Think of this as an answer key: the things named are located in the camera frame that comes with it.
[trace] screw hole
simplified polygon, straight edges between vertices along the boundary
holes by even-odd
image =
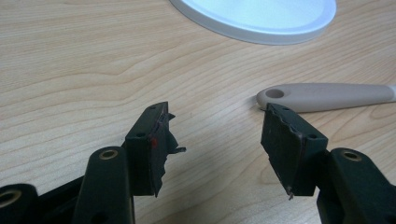
[[[343,151],[343,155],[345,158],[347,158],[351,161],[361,161],[361,156],[359,156],[358,154],[356,154],[354,152]]]
[[[6,192],[0,194],[0,208],[7,207],[12,203],[15,203],[22,195],[22,192],[18,189],[9,189]]]
[[[113,159],[113,158],[115,158],[117,155],[119,155],[119,152],[117,151],[117,150],[114,150],[114,149],[110,149],[110,150],[106,150],[106,151],[103,151],[100,155],[99,155],[99,158],[101,159],[101,160],[110,160],[110,159]]]
[[[91,223],[93,224],[101,224],[105,223],[108,220],[106,213],[98,212],[91,218]]]

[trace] white plastic lid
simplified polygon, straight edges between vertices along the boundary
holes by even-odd
[[[231,38],[269,45],[302,43],[320,35],[335,0],[170,0],[185,16]]]

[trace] wood grain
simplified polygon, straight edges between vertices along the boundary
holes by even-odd
[[[319,38],[293,46],[212,33],[166,0],[0,2],[0,186],[44,193],[119,146],[145,107],[168,101],[188,152],[171,156],[137,223],[319,223],[288,196],[261,145],[254,95],[292,82],[396,84],[396,2],[337,1]],[[396,183],[395,104],[302,114]]]

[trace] plastic handle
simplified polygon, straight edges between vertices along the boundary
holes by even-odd
[[[295,112],[314,112],[362,105],[396,102],[396,86],[295,83],[274,86],[257,94],[262,108],[267,103],[286,106]]]

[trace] black plastic arm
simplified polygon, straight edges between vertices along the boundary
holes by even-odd
[[[268,104],[262,146],[291,198],[319,187],[322,223],[396,223],[396,188],[370,158],[348,148],[329,152],[327,142],[292,110]]]
[[[37,196],[27,184],[0,188],[1,224],[134,223],[134,198],[157,196],[168,154],[185,151],[169,131],[168,103],[149,106],[121,147],[104,147],[84,176]]]

